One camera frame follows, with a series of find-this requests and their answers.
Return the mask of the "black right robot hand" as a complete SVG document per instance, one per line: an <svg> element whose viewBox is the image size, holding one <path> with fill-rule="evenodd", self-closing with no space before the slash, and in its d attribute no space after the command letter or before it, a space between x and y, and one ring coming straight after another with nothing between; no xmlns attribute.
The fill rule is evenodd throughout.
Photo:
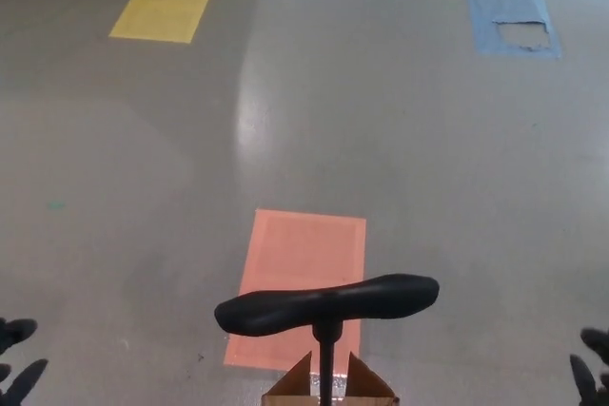
<svg viewBox="0 0 609 406"><path fill-rule="evenodd" d="M580 338L590 350L599 356L605 365L608 365L607 331L595 328L583 328L580 332ZM580 406L607 405L608 371L602 372L599 375L600 386L597 387L595 377L581 357L571 355L569 361L575 385L580 395Z"/></svg>

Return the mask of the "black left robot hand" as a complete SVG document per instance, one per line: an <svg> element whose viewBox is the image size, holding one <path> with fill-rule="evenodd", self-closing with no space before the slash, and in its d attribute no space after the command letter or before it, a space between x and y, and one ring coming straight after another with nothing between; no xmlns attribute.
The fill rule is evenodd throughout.
<svg viewBox="0 0 609 406"><path fill-rule="evenodd" d="M37 328L38 324L34 319L1 318L1 354L4 355L11 347L29 339ZM1 391L1 406L21 405L46 371L48 364L46 358L41 358L27 366L14 378L6 391Z"/></svg>

